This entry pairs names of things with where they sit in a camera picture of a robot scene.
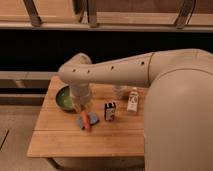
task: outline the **bowl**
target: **bowl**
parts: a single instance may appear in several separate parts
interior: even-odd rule
[[[72,99],[70,97],[69,86],[65,86],[58,91],[56,95],[56,103],[62,110],[74,110]]]

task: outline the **dark floor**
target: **dark floor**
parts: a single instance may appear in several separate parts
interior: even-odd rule
[[[54,171],[40,158],[26,156],[40,106],[0,105],[0,171]],[[66,170],[142,171],[141,158],[56,159]]]

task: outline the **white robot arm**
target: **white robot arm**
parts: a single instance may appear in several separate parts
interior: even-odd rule
[[[153,52],[91,64],[77,54],[59,69],[76,103],[89,83],[150,87],[144,106],[146,171],[213,170],[213,54],[199,49]]]

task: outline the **wooden table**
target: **wooden table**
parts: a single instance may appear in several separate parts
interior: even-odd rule
[[[143,101],[146,94],[139,89],[139,110],[136,116],[126,112],[127,100],[116,100],[112,85],[91,84],[91,111],[100,122],[87,132],[77,125],[79,114],[62,111],[55,102],[58,90],[65,84],[52,77],[33,132],[27,156],[43,157],[55,167],[54,157],[122,157],[144,156]],[[116,102],[116,117],[104,120],[104,104]]]

